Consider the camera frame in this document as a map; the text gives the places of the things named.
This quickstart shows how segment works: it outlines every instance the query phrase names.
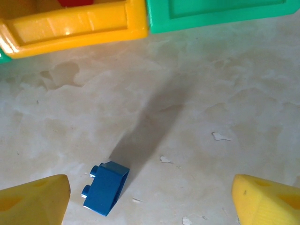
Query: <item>blue lego brick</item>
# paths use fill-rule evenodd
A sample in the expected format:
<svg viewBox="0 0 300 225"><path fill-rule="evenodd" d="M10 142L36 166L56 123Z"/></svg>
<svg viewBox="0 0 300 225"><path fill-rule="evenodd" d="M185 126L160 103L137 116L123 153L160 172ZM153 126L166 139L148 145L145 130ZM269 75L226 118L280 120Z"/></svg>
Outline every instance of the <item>blue lego brick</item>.
<svg viewBox="0 0 300 225"><path fill-rule="evenodd" d="M95 165L90 177L94 178L91 185L86 185L81 196L85 198L83 206L104 216L117 203L129 169L115 162Z"/></svg>

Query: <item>concrete floor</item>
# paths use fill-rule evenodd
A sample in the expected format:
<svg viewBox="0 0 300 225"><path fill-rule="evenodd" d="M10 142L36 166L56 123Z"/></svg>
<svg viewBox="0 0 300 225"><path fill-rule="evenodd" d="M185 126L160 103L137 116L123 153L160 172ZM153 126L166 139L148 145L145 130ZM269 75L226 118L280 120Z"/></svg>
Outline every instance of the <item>concrete floor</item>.
<svg viewBox="0 0 300 225"><path fill-rule="evenodd" d="M64 225L238 224L235 174L300 184L299 24L300 12L0 65L0 189L68 175ZM131 173L103 217L80 194L109 159Z"/></svg>

